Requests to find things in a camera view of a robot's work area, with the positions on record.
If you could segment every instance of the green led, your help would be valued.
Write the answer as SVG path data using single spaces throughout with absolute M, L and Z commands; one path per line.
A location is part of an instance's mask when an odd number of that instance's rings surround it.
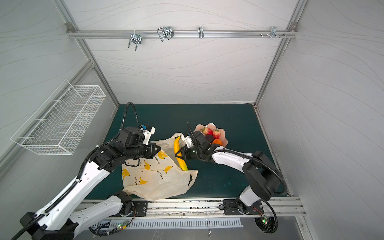
M 268 223 L 268 217 L 263 217 L 263 219 L 262 219 L 262 223 L 263 224 L 267 224 Z

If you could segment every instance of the dark green table surface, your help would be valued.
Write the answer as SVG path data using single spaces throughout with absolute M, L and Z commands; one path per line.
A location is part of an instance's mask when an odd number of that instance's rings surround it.
M 254 153 L 264 152 L 272 160 L 271 153 L 251 104 L 137 104 L 140 124 L 156 128 L 151 141 L 167 139 L 176 132 L 186 132 L 189 122 L 192 130 L 197 124 L 214 123 L 225 130 L 226 148 Z M 119 130 L 124 111 L 119 106 L 106 139 L 111 139 Z M 136 126 L 133 110 L 128 109 L 125 126 Z M 244 174 L 225 165 L 199 160 L 185 161 L 188 169 L 198 170 L 194 185 L 178 198 L 186 197 L 237 197 L 248 185 Z M 106 199 L 108 195 L 123 189 L 121 168 L 117 168 L 100 182 L 86 199 Z

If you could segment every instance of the red wire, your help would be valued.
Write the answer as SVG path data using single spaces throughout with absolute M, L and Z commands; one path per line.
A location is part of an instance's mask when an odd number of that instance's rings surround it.
M 135 215 L 133 215 L 133 218 L 132 218 L 132 220 L 129 222 L 129 224 L 132 223 L 132 221 L 135 219 L 135 217 L 136 217 L 136 209 L 135 209 Z
M 261 216 L 263 216 L 264 214 L 262 214 L 257 208 L 253 207 L 253 209 L 255 209 L 256 211 L 258 211 L 260 213 Z

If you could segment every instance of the strawberry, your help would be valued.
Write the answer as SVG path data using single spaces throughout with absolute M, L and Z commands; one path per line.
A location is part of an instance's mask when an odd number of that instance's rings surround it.
M 202 129 L 202 131 L 203 131 L 204 135 L 212 135 L 213 134 L 213 131 L 211 129 L 207 128 L 207 127 L 204 127 Z
M 214 132 L 213 132 L 213 137 L 214 137 L 214 139 L 219 139 L 219 137 L 220 137 L 220 131 L 219 130 L 217 130 L 217 128 L 214 130 Z

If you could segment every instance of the white wire basket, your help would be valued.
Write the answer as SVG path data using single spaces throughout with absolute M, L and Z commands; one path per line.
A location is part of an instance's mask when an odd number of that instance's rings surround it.
M 55 93 L 59 97 L 51 100 Z M 65 80 L 11 140 L 38 155 L 72 155 L 105 97 L 98 85 Z

